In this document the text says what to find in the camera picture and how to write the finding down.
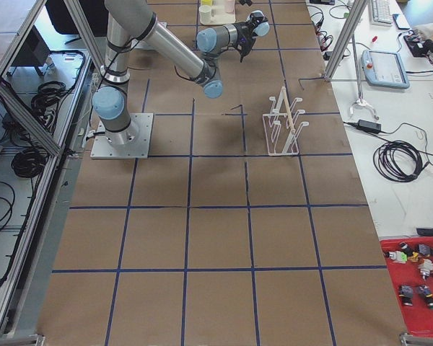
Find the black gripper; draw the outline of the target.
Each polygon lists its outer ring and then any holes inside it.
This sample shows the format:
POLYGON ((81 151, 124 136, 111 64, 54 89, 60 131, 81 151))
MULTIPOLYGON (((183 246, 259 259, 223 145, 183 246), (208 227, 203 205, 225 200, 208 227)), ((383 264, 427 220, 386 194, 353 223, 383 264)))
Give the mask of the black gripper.
POLYGON ((234 41, 234 49, 240 54, 240 62, 242 63, 245 53, 250 53, 255 44, 256 38, 253 33, 255 23, 251 17, 245 22, 238 22, 234 24, 237 31, 237 38, 234 41))

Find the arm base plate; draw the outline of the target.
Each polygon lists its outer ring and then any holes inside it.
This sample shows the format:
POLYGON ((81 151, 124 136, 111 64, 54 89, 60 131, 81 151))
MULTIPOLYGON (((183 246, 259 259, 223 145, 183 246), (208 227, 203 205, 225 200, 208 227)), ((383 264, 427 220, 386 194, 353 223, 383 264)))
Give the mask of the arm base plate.
POLYGON ((91 149, 92 159, 147 159, 153 128, 153 113, 131 113, 129 127, 119 133, 105 129, 99 121, 91 149))

